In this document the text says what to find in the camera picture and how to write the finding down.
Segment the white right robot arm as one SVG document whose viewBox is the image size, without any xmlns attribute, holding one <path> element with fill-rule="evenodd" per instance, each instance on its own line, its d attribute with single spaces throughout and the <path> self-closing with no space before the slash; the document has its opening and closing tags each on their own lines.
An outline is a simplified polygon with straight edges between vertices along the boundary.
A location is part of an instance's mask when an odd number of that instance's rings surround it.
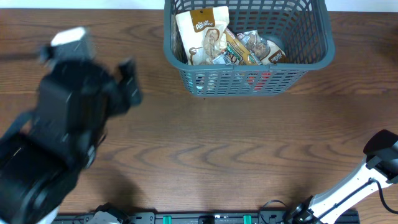
<svg viewBox="0 0 398 224">
<path fill-rule="evenodd" d="M 397 183 L 397 134 L 386 129 L 365 145 L 365 157 L 343 180 L 331 189 L 309 197 L 284 217 L 286 223 L 335 223 L 368 195 L 379 192 L 384 208 L 396 214 L 384 199 L 382 190 Z"/>
</svg>

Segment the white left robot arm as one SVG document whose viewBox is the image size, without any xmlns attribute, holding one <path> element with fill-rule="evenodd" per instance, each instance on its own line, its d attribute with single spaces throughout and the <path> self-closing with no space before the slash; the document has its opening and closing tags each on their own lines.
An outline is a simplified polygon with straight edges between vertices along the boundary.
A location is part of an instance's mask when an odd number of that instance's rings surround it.
<svg viewBox="0 0 398 224">
<path fill-rule="evenodd" d="M 1 138 L 2 223 L 51 223 L 94 162 L 107 120 L 142 101 L 134 61 L 119 64 L 116 80 L 95 62 L 86 27 L 57 33 L 40 59 L 50 71 L 37 104 Z"/>
</svg>

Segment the red orange pasta packet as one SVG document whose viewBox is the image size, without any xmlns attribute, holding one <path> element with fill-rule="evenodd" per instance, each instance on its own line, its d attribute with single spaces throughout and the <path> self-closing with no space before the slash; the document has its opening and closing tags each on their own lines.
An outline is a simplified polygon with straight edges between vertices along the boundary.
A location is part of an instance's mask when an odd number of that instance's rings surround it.
<svg viewBox="0 0 398 224">
<path fill-rule="evenodd" d="M 232 64 L 235 65 L 260 65 L 261 62 L 251 53 L 238 38 L 228 29 L 224 30 L 226 36 L 226 52 Z"/>
</svg>

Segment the beige snack bag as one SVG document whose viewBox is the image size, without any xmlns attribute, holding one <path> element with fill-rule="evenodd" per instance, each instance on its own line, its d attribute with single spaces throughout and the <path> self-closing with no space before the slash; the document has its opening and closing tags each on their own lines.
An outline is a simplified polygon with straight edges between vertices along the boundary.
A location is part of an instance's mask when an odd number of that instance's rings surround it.
<svg viewBox="0 0 398 224">
<path fill-rule="evenodd" d="M 182 12 L 176 20 L 189 65 L 211 65 L 226 50 L 228 7 Z"/>
<path fill-rule="evenodd" d="M 273 41 L 261 37 L 257 30 L 239 33 L 238 39 L 263 65 L 288 62 L 285 52 Z"/>
</svg>

